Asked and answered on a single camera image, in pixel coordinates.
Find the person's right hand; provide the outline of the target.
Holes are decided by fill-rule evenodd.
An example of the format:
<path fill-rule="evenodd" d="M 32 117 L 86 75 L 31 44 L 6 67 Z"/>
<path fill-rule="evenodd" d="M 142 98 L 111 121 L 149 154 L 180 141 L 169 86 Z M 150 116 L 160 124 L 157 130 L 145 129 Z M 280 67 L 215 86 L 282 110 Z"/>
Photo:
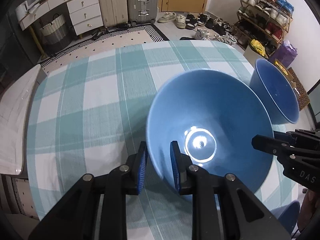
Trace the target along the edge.
<path fill-rule="evenodd" d="M 300 232 L 302 232 L 310 223 L 318 207 L 319 194 L 311 190 L 307 190 L 297 220 L 297 225 Z"/>

